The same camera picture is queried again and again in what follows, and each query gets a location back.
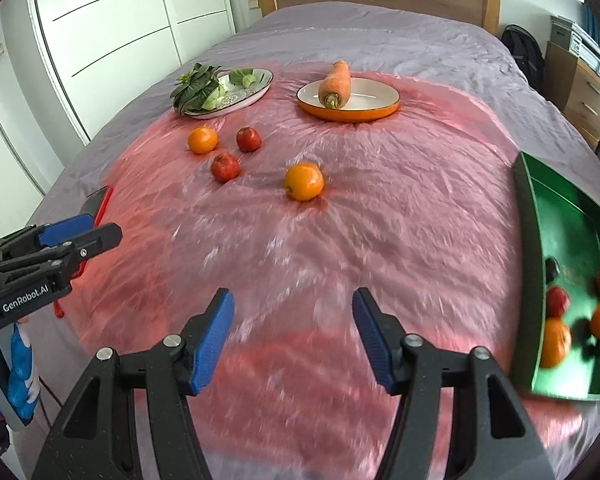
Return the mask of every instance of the blue glove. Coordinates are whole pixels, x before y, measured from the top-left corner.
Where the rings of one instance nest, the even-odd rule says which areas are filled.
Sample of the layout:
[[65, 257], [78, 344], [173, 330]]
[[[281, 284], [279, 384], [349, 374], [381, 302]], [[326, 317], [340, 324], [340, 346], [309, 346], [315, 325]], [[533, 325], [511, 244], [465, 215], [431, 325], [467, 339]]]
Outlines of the blue glove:
[[13, 325], [11, 361], [7, 399], [20, 418], [31, 418], [40, 397], [40, 378], [33, 364], [31, 342], [22, 323]]

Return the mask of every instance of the oval plate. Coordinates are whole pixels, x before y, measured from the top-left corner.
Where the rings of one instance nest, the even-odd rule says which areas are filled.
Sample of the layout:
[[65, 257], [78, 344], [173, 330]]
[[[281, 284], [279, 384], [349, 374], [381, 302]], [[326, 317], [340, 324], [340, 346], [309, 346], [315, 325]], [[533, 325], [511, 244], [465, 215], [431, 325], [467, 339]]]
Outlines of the oval plate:
[[273, 81], [273, 73], [263, 68], [254, 68], [253, 75], [256, 76], [256, 82], [249, 88], [243, 88], [242, 85], [231, 83], [229, 81], [229, 73], [225, 73], [218, 78], [218, 81], [226, 88], [226, 94], [220, 106], [213, 110], [186, 112], [186, 114], [196, 119], [213, 119], [214, 117], [221, 117], [254, 104], [269, 90], [269, 86]]
[[368, 123], [387, 117], [398, 109], [398, 91], [379, 81], [351, 78], [351, 98], [340, 110], [329, 110], [318, 100], [322, 81], [314, 81], [298, 90], [298, 104], [305, 112], [336, 123]]

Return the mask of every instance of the carrot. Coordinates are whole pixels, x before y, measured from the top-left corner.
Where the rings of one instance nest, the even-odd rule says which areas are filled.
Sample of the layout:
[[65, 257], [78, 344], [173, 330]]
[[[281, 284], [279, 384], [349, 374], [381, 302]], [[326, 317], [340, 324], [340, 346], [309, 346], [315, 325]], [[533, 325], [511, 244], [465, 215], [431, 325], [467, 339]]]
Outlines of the carrot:
[[318, 99], [325, 108], [339, 110], [351, 97], [351, 74], [346, 61], [336, 61], [329, 75], [320, 83]]

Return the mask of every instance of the metal screw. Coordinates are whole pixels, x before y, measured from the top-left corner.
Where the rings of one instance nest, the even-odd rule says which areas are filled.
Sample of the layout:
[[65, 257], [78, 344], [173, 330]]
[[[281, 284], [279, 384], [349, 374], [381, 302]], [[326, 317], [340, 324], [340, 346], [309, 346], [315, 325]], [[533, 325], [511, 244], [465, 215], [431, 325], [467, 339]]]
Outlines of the metal screw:
[[422, 338], [417, 334], [407, 334], [404, 336], [404, 342], [407, 346], [413, 346], [414, 348], [422, 346]]
[[180, 346], [180, 343], [182, 343], [182, 338], [178, 334], [171, 334], [165, 337], [162, 342], [169, 348], [176, 348], [176, 346]]
[[105, 346], [104, 348], [101, 348], [100, 350], [98, 350], [96, 357], [100, 361], [106, 361], [108, 359], [111, 359], [113, 357], [113, 350], [111, 348]]
[[475, 347], [474, 355], [482, 361], [486, 361], [491, 357], [491, 353], [484, 346]]

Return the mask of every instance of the bedsheet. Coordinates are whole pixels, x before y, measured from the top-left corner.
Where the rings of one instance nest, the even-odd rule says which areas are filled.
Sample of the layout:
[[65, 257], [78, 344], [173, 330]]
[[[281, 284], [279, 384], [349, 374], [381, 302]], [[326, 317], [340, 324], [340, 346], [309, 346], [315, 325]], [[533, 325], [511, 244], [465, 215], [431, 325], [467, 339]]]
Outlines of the bedsheet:
[[[417, 76], [481, 99], [520, 149], [560, 171], [600, 203], [600, 163], [595, 155], [559, 111], [529, 88], [497, 39], [477, 27], [377, 7], [313, 4], [267, 16], [200, 58], [224, 66], [336, 59], [349, 60], [353, 70]], [[169, 109], [168, 94], [177, 73], [154, 85], [103, 128], [67, 167], [33, 221], [56, 221], [78, 211], [119, 155]], [[32, 317], [30, 332], [41, 375], [66, 398], [88, 361], [87, 352], [71, 324], [56, 321], [50, 309]], [[570, 436], [548, 447], [558, 478], [568, 474], [600, 430], [600, 403], [572, 407], [581, 419]], [[42, 424], [36, 420], [16, 441], [28, 471], [46, 433]], [[138, 424], [139, 432], [146, 434], [146, 421]], [[216, 478], [314, 478], [302, 468], [250, 463], [222, 453], [210, 452], [208, 460]]]

